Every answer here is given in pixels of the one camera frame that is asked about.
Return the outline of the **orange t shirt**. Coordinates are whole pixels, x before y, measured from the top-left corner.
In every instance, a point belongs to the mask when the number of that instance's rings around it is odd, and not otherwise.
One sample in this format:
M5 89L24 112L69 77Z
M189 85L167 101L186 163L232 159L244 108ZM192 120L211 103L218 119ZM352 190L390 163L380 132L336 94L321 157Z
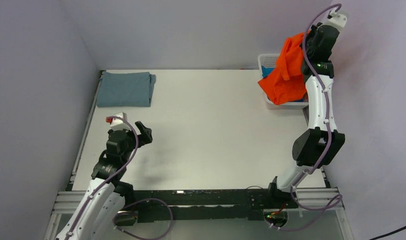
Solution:
M288 37L276 61L276 67L268 76L258 81L258 85L275 105L300 101L307 94L301 72L304 57L300 45L303 37L303 32Z

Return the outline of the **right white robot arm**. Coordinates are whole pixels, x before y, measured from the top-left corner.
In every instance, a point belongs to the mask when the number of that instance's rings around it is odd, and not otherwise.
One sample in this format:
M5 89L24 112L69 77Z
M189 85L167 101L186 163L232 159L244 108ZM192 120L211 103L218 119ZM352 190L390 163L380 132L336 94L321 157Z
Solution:
M293 144L295 166L269 184L269 195L275 200L295 198L295 187L307 175L330 164L345 142L345 135L338 132L333 117L334 69L329 60L339 33L338 26L319 22L303 38L301 70L308 95L308 127Z

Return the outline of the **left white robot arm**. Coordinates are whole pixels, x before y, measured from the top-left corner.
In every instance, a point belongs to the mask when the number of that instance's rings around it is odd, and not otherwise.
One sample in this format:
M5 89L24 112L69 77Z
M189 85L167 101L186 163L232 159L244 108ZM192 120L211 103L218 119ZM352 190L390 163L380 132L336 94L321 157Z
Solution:
M122 182L126 166L138 148L150 144L152 130L135 122L139 134L119 118L108 117L110 124L106 149L99 156L92 179L77 209L57 240L99 240L111 219L128 202L134 200L133 186Z

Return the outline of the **folded grey-blue t shirt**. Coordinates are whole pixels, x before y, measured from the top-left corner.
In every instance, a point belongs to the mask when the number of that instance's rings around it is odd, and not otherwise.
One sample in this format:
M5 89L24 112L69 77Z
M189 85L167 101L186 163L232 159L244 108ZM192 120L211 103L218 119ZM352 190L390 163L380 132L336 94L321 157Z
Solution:
M156 75L149 72L104 72L96 105L109 107L150 107Z

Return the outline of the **white plastic basket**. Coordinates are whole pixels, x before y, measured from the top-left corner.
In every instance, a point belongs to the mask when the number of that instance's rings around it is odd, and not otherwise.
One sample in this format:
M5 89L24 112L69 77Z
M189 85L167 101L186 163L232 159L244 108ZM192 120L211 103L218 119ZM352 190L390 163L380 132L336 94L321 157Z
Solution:
M261 66L276 68L276 62L277 62L278 57L279 57L278 53L260 54L258 56L258 67L259 67L260 75L262 74ZM266 107L270 110L302 110L308 106L308 102L306 101L305 98L298 100L298 101L286 102L281 105L276 105L267 97L266 94L264 94L263 96L264 96L264 101L265 101Z

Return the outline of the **blue t shirt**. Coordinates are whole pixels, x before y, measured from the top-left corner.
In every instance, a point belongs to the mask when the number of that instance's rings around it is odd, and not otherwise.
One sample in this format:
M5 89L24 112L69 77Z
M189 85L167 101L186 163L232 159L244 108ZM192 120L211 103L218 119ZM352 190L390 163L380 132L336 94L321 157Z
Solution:
M274 70L274 67L265 67L265 66L261 66L261 71L262 71L262 77L266 78L267 76L269 76L272 71Z

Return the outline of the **aluminium table frame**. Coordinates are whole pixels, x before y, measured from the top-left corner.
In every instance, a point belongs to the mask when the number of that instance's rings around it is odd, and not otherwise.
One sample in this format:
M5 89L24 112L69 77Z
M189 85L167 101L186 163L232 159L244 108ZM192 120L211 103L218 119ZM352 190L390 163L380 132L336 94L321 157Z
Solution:
M62 215L77 209L91 171L106 147L109 114L152 129L153 142L138 149L122 180L135 191L262 188L293 164L292 142L306 129L301 110L269 110L257 70L154 70L150 107L97 107L74 166L72 191L58 193L46 239L56 239ZM286 212L334 201L320 174L296 191L301 204Z

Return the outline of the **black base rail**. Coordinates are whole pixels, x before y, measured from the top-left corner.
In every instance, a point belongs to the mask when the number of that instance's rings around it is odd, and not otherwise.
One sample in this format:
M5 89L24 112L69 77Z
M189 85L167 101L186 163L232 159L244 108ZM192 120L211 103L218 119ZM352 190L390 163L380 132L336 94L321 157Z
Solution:
M247 219L261 221L264 216L296 209L287 198L274 198L265 188L203 190L137 190L134 201L115 217L119 226L169 220Z

